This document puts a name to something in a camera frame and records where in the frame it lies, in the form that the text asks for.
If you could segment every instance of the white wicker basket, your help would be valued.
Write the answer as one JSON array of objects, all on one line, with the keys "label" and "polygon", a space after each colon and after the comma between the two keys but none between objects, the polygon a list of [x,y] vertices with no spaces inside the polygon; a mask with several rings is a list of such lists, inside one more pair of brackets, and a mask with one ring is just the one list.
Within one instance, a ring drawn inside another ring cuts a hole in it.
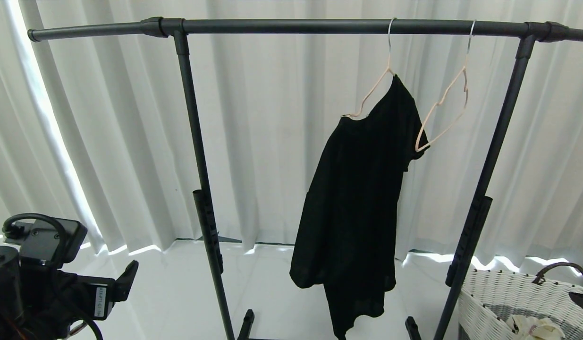
[{"label": "white wicker basket", "polygon": [[512,340],[515,334],[505,323],[512,314],[550,318],[565,332],[566,340],[583,340],[583,287],[543,277],[561,265],[575,267],[583,275],[583,269],[573,263],[550,265],[537,276],[469,273],[459,296],[460,340]]}]

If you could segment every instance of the black garment rack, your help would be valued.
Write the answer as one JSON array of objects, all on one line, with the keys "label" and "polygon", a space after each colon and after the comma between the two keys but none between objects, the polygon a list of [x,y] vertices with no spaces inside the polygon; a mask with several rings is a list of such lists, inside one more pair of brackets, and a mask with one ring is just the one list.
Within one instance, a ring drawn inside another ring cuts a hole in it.
[{"label": "black garment rack", "polygon": [[[64,28],[49,28],[29,30],[32,41],[39,42],[50,39],[65,39],[71,37],[116,36],[124,34],[146,34],[155,37],[173,36],[176,53],[180,64],[184,96],[188,110],[188,120],[193,138],[194,154],[199,170],[201,189],[193,192],[195,205],[201,224],[201,232],[205,241],[205,250],[211,269],[211,277],[216,288],[218,305],[224,322],[227,340],[235,340],[233,326],[230,320],[228,305],[222,285],[222,254],[218,244],[218,232],[211,201],[210,184],[203,150],[203,138],[199,126],[199,114],[194,93],[193,76],[191,73],[190,53],[188,49],[188,34],[205,33],[270,33],[270,34],[388,34],[388,19],[231,19],[231,20],[186,20],[181,18],[151,17],[140,22],[121,24],[104,24],[74,26]],[[470,34],[472,21],[459,20],[420,20],[397,19],[391,25],[392,34]],[[478,244],[486,215],[492,198],[486,196],[490,177],[505,138],[509,120],[514,111],[518,92],[524,79],[524,73],[531,56],[535,42],[552,43],[556,41],[583,41],[583,30],[569,28],[556,22],[492,22],[477,21],[473,30],[474,36],[505,36],[518,37],[520,43],[516,51],[514,70],[512,71],[507,92],[501,106],[499,119],[495,128],[486,160],[482,168],[478,185],[475,189],[470,209],[460,236],[455,257],[451,263],[446,284],[451,287],[445,303],[440,322],[434,335],[434,340],[442,340],[449,325],[451,315],[459,299],[471,258]],[[254,321],[254,313],[246,312],[238,340],[250,340],[249,334]],[[406,329],[412,340],[421,340],[418,327],[412,317],[406,319]]]}]

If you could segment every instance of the crumpled cloth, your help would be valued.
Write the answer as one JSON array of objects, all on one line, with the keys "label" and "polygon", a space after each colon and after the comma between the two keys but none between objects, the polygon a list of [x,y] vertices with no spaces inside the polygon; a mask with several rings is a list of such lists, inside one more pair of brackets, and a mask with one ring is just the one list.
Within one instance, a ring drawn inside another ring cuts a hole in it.
[{"label": "crumpled cloth", "polygon": [[549,318],[510,315],[507,325],[516,333],[514,340],[562,340],[565,337],[559,325]]}]

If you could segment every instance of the empty hanger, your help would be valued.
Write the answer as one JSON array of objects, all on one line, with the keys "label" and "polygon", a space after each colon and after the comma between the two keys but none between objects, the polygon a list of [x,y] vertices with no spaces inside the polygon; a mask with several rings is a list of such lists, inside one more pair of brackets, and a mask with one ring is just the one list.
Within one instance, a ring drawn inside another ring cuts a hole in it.
[{"label": "empty hanger", "polygon": [[[432,105],[432,108],[430,109],[430,112],[428,112],[428,115],[425,116],[425,119],[423,120],[423,124],[421,125],[421,129],[419,129],[419,134],[417,135],[417,140],[415,141],[415,151],[416,152],[419,152],[419,151],[427,148],[428,146],[432,145],[432,143],[434,143],[434,141],[436,141],[438,138],[440,138],[440,136],[444,135],[449,129],[451,129],[451,127],[465,113],[465,108],[468,106],[468,73],[467,73],[468,55],[470,54],[470,45],[472,43],[472,36],[473,36],[473,33],[474,33],[474,25],[475,25],[475,23],[476,23],[476,20],[474,20],[474,22],[472,22],[472,28],[470,29],[470,39],[468,39],[468,50],[465,53],[464,66],[461,67],[461,70],[459,71],[459,73],[457,73],[457,76],[455,76],[455,79],[453,79],[453,81],[451,82],[451,84],[449,84],[449,86],[447,87],[447,89],[444,91],[444,95],[442,96],[442,99],[440,99],[440,101],[434,103],[434,105]],[[436,108],[436,106],[441,106],[444,103],[444,100],[447,98],[448,91],[451,89],[451,87],[453,86],[453,84],[455,84],[455,82],[459,79],[459,76],[462,73],[464,74],[464,92],[465,92],[464,108],[461,110],[461,113],[459,114],[459,116],[457,116],[457,118],[455,118],[455,120],[453,120],[453,122],[451,122],[451,124],[446,129],[444,129],[444,131],[442,131],[442,133],[440,133],[440,135],[436,136],[434,139],[430,140],[430,142],[428,142],[427,144],[422,145],[420,147],[419,146],[419,141],[421,140],[421,135],[423,134],[423,129],[425,128],[425,123],[428,122],[428,119],[432,115],[432,112],[434,112],[434,108]]]},{"label": "empty hanger", "polygon": [[367,93],[367,95],[365,95],[365,98],[363,98],[363,101],[361,102],[361,107],[358,110],[358,113],[356,113],[356,114],[346,114],[345,116],[348,116],[348,117],[358,117],[358,116],[360,116],[363,113],[363,106],[365,105],[365,101],[367,101],[367,98],[369,98],[369,95],[371,95],[373,93],[373,91],[375,91],[375,88],[384,79],[384,76],[386,75],[386,73],[390,73],[392,76],[395,76],[395,73],[390,68],[390,65],[391,65],[391,56],[392,56],[392,41],[390,40],[390,31],[391,31],[391,28],[392,28],[392,22],[395,21],[395,19],[396,18],[393,17],[392,20],[390,20],[390,25],[388,25],[388,66],[386,66],[386,71],[384,71],[384,73],[382,73],[382,75],[377,80],[377,82],[375,83],[375,85],[373,86],[373,88],[371,89],[371,91],[369,91],[369,93]]}]

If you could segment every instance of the horizontal metal bar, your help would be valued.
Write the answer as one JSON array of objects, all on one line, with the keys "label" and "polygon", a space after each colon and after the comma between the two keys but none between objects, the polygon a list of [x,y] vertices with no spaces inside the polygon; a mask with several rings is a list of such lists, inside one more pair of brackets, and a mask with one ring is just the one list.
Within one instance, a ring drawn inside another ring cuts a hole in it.
[{"label": "horizontal metal bar", "polygon": [[[206,19],[185,20],[183,28],[188,34],[386,34],[388,19]],[[393,34],[470,34],[472,21],[397,19]],[[545,36],[548,26],[529,25],[524,22],[476,21],[474,35],[525,37]],[[140,22],[48,28],[29,30],[33,41],[65,39],[71,37],[112,36],[143,34]],[[564,40],[583,41],[583,30],[567,28]]]}]

